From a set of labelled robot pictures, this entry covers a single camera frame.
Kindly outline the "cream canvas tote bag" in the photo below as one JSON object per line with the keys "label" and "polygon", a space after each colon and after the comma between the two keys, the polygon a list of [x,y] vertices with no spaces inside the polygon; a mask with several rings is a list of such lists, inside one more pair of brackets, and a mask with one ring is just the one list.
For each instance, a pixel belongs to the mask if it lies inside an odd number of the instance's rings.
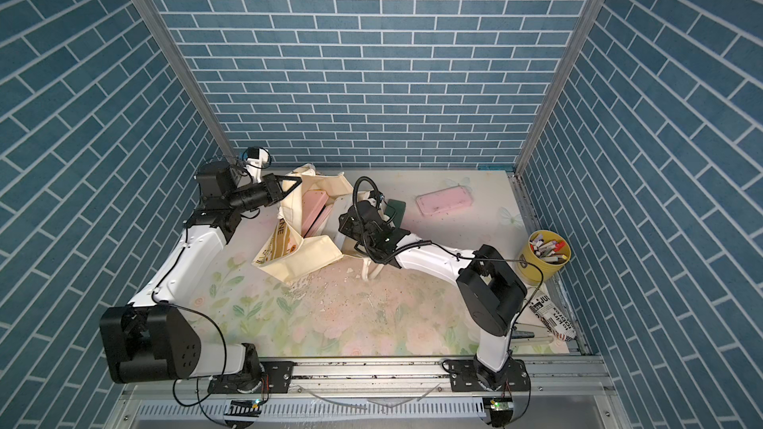
{"label": "cream canvas tote bag", "polygon": [[339,218],[350,210],[353,186],[343,172],[326,175],[311,164],[287,176],[277,222],[254,266],[290,284],[349,255]]}

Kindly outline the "dark green pencil case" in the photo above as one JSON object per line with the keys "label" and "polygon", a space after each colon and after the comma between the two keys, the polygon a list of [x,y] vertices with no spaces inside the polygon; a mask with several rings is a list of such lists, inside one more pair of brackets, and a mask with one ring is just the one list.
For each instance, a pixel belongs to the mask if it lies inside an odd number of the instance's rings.
{"label": "dark green pencil case", "polygon": [[403,224],[403,217],[405,216],[406,209],[406,202],[398,200],[385,201],[385,210],[383,211],[385,220],[395,228],[400,228]]}

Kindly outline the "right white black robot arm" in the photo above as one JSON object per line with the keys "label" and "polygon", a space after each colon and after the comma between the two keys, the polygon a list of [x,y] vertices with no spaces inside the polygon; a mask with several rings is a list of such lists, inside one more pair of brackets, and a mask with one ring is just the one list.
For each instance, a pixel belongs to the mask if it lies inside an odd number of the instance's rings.
{"label": "right white black robot arm", "polygon": [[508,383],[512,333],[528,289],[496,248],[463,250],[425,240],[385,220],[368,201],[340,216],[339,233],[377,264],[419,271],[457,287],[480,329],[478,381],[488,389]]}

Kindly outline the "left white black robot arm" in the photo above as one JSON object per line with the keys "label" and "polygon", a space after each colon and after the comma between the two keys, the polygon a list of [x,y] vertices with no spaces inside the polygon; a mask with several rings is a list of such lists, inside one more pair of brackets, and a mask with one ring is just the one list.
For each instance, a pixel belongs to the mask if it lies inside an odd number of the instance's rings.
{"label": "left white black robot arm", "polygon": [[108,372],[122,385],[212,377],[213,389],[256,392],[265,375],[256,347],[224,337],[203,343],[187,319],[187,302],[244,213],[280,203],[302,180],[266,174],[239,185],[230,165],[218,162],[200,169],[196,181],[200,203],[170,256],[126,305],[106,309],[99,320]]}

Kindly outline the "pink pencil case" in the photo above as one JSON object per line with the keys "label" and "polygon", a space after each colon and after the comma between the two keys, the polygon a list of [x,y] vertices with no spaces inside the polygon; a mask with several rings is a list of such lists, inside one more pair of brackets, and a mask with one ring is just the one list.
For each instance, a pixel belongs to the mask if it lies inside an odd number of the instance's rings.
{"label": "pink pencil case", "polygon": [[415,198],[415,204],[423,216],[448,214],[473,205],[471,192],[463,186],[455,186]]}

